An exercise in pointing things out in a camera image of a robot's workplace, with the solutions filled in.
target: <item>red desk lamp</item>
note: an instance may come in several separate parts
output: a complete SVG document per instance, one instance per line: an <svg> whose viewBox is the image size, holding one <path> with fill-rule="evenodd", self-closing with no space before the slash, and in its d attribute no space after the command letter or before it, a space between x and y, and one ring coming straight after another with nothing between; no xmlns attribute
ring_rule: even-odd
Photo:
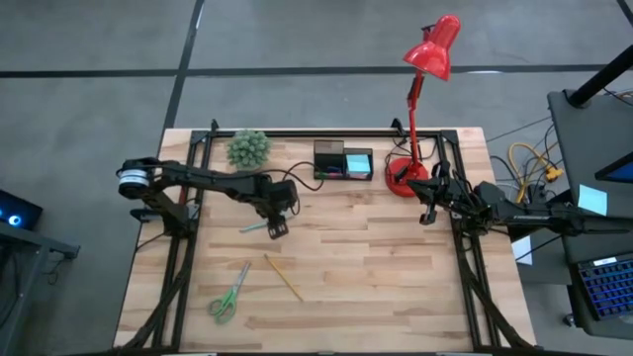
<svg viewBox="0 0 633 356"><path fill-rule="evenodd" d="M394 160L386 171L387 186L394 194L401 197L415 196L413 190L408 187L407 180L428 179L428 172L417 157L417 136L415 134L417 99L422 91L424 73L432 74L445 81L448 80L451 72L448 50L455 41L460 28L461 24L457 16L444 15L434 26L422 28L422 43L405 54L405 62L416 68L415 78L407 96L411 158L401 157Z"/></svg>

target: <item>computer monitor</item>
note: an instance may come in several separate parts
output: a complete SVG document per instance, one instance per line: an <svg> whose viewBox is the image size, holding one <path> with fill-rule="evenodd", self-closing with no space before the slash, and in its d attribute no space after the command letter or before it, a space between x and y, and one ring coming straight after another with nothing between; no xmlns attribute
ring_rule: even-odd
<svg viewBox="0 0 633 356"><path fill-rule="evenodd" d="M595 179L633 183L633 152L595 172Z"/></svg>

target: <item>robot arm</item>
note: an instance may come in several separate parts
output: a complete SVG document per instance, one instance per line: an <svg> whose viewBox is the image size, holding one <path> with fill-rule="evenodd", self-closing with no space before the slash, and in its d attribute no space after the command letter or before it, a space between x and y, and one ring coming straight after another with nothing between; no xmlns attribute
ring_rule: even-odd
<svg viewBox="0 0 633 356"><path fill-rule="evenodd" d="M494 225L525 229L545 227L567 236L625 233L633 229L633 220L587 214L566 203L517 204L492 183L483 182L473 189L456 171L451 178L448 168L448 162L437 163L429 180L407 182L420 202L428 205L426 214L420 218L422 224L433 223L435 206L440 206L461 216L463 231L476 234L485 234Z"/></svg>
<svg viewBox="0 0 633 356"><path fill-rule="evenodd" d="M176 204L167 197L163 190L168 187L210 190L248 203L268 220L268 233L273 239L288 233L282 212L297 202L295 182L273 183L263 173L223 173L147 157L126 160L118 175L119 193L131 200L143 200L162 216L165 232L170 234L188 233L192 212L184 202Z"/></svg>

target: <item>small box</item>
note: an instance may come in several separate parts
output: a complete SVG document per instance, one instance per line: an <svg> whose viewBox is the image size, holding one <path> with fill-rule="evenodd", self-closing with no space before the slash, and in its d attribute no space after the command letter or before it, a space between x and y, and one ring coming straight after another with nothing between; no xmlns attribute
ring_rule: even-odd
<svg viewBox="0 0 633 356"><path fill-rule="evenodd" d="M342 140L315 140L315 179L372 180L371 148L345 148Z"/></svg>
<svg viewBox="0 0 633 356"><path fill-rule="evenodd" d="M345 177L355 180L372 180L374 154L371 148L345 148Z"/></svg>
<svg viewBox="0 0 633 356"><path fill-rule="evenodd" d="M345 156L343 155L345 142L342 140L315 140L315 178L335 179L343 178L345 170Z"/></svg>

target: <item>lamp shade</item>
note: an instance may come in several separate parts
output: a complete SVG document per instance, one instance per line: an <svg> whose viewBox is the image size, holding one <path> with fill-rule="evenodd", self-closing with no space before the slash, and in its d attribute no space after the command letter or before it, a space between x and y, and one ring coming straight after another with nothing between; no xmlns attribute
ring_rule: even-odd
<svg viewBox="0 0 633 356"><path fill-rule="evenodd" d="M455 15L442 16L431 31L428 39L405 54L405 62L423 72L448 80L451 62L448 51L455 41L462 25Z"/></svg>

